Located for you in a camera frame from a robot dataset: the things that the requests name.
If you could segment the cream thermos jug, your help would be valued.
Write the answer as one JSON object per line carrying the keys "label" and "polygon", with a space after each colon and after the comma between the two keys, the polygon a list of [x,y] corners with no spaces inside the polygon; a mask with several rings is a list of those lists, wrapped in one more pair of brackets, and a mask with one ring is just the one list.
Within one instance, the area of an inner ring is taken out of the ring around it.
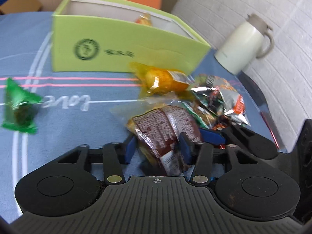
{"label": "cream thermos jug", "polygon": [[239,74],[252,60],[262,59],[274,48],[270,27],[258,15],[247,16],[215,52],[219,64],[231,74]]}

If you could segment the brown cardboard box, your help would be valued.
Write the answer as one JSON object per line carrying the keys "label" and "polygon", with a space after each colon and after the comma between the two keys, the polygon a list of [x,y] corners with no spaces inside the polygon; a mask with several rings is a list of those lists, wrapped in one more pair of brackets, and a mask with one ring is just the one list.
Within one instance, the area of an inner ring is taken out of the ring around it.
{"label": "brown cardboard box", "polygon": [[8,0],[1,5],[1,14],[38,12],[42,4],[38,0]]}

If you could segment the smartphone with red case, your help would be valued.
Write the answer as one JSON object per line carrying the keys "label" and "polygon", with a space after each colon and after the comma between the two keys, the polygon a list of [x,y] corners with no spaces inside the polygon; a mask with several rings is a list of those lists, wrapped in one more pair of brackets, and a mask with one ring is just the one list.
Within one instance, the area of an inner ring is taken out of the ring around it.
{"label": "smartphone with red case", "polygon": [[269,129],[270,134],[271,134],[271,136],[272,136],[272,138],[273,138],[273,141],[274,141],[274,143],[275,143],[277,149],[280,150],[279,141],[278,141],[278,139],[276,138],[276,135],[275,135],[275,133],[274,133],[274,131],[273,131],[273,128],[272,128],[271,124],[269,123],[269,120],[267,119],[267,117],[268,117],[268,116],[267,116],[267,113],[266,113],[266,112],[263,112],[263,111],[260,111],[260,115],[261,115],[262,119],[264,120],[264,122],[265,122],[267,128]]}

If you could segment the blue striped tablecloth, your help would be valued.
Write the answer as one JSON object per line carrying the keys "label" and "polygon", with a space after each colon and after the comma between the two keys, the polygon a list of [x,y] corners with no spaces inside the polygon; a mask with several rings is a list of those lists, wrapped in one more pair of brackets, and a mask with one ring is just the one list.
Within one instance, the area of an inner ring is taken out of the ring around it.
{"label": "blue striped tablecloth", "polygon": [[14,189],[23,176],[78,145],[123,141],[128,130],[111,109],[136,102],[141,91],[133,74],[53,72],[51,23],[50,12],[1,16],[1,88],[10,77],[43,98],[36,134],[1,129],[1,216],[7,222],[21,214]]}

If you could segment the yellow chips packet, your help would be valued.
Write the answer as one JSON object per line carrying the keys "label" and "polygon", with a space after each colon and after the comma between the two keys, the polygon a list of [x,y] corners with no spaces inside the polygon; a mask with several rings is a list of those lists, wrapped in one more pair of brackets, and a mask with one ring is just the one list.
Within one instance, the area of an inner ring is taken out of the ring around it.
{"label": "yellow chips packet", "polygon": [[147,26],[153,26],[151,21],[151,16],[149,13],[144,13],[143,15],[140,15],[136,20],[135,23],[147,25]]}

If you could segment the green triangle candy packet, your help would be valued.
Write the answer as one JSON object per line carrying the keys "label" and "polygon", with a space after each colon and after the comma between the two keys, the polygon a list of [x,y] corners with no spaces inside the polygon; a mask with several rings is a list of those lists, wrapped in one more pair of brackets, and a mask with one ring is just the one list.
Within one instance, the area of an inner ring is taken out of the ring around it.
{"label": "green triangle candy packet", "polygon": [[2,127],[22,133],[35,134],[38,128],[35,116],[42,97],[22,88],[12,78],[6,81],[5,108]]}

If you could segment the dark red snack packet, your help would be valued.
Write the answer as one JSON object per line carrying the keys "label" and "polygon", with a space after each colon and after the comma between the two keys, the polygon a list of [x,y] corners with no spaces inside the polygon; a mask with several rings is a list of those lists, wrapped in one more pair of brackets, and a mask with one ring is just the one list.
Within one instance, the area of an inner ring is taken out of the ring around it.
{"label": "dark red snack packet", "polygon": [[162,105],[133,116],[127,127],[138,137],[143,155],[160,175],[176,176],[188,170],[178,150],[180,134],[191,142],[201,141],[195,119],[179,106]]}

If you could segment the green cardboard box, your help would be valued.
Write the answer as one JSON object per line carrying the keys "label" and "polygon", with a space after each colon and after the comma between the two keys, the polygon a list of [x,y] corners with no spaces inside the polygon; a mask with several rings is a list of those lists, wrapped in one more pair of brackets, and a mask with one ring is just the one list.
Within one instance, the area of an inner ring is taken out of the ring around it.
{"label": "green cardboard box", "polygon": [[[144,13],[152,27],[135,23]],[[178,17],[126,0],[63,0],[52,31],[55,72],[129,72],[138,62],[190,74],[210,50]]]}

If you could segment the orange jelly packet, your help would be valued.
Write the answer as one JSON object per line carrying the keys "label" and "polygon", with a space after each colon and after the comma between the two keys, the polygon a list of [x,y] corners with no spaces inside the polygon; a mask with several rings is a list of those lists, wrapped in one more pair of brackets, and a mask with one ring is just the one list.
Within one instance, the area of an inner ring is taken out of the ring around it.
{"label": "orange jelly packet", "polygon": [[163,69],[138,62],[129,63],[129,69],[141,82],[141,97],[181,93],[192,84],[192,79],[180,70]]}

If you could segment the green pea snack packet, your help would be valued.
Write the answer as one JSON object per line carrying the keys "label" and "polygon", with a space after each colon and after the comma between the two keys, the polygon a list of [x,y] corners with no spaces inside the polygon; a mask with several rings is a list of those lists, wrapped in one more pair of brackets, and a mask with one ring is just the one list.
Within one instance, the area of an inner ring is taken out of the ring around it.
{"label": "green pea snack packet", "polygon": [[198,102],[183,101],[182,105],[194,117],[200,127],[212,129],[217,118],[211,114],[206,108],[202,107]]}

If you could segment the silver orange snack packet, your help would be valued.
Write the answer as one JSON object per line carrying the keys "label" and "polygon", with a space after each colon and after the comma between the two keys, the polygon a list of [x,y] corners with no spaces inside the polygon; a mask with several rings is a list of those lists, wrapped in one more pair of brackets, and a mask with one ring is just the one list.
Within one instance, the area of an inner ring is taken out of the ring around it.
{"label": "silver orange snack packet", "polygon": [[224,78],[200,74],[190,87],[191,93],[209,113],[249,125],[243,96]]}

